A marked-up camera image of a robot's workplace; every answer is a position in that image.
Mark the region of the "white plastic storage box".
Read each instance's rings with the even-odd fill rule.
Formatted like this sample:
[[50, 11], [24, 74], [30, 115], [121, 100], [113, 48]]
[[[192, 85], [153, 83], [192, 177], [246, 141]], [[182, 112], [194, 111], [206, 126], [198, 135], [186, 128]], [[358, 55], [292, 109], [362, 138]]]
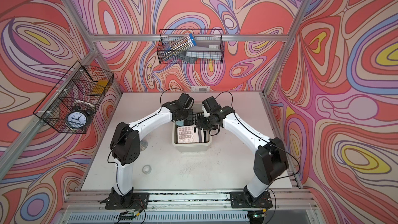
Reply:
[[[202, 106], [200, 104], [195, 104], [193, 107], [193, 113], [203, 113]], [[172, 131], [172, 145], [180, 152], [199, 152], [206, 151], [212, 144], [212, 137], [209, 135], [209, 130], [203, 130], [204, 133], [204, 143], [198, 144], [178, 144], [177, 143], [177, 128], [185, 126], [184, 121], [177, 121], [173, 125]]]

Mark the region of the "dark maroon calculator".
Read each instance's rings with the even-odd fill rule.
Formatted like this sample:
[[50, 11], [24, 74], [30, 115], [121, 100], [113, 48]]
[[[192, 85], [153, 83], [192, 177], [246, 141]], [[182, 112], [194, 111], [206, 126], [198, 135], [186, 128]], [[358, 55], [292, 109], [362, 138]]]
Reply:
[[193, 114], [189, 114], [188, 119], [186, 119], [184, 121], [184, 125], [185, 126], [189, 126], [189, 125], [197, 125], [198, 120], [200, 119], [200, 117], [203, 116], [203, 113], [193, 113]]

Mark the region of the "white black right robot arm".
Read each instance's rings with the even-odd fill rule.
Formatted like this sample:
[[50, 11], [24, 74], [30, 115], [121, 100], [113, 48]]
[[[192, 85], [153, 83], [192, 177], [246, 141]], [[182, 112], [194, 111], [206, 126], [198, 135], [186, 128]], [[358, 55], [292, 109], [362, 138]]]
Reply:
[[243, 121], [233, 107], [222, 107], [213, 96], [202, 102], [202, 110], [204, 116], [199, 119], [197, 128], [224, 128], [238, 137], [254, 154], [255, 175], [243, 189], [246, 203], [254, 204], [289, 169], [284, 142], [257, 131]]

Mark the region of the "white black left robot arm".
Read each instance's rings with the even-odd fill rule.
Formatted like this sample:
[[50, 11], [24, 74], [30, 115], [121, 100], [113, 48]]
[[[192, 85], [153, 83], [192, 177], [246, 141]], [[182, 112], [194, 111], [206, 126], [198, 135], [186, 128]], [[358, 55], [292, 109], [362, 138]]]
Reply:
[[133, 191], [133, 163], [140, 156], [142, 139], [164, 124], [189, 118], [193, 104], [194, 99], [182, 93], [174, 101], [161, 103], [147, 117], [131, 123], [121, 122], [116, 126], [107, 162], [116, 167], [113, 191], [117, 195], [124, 197]]

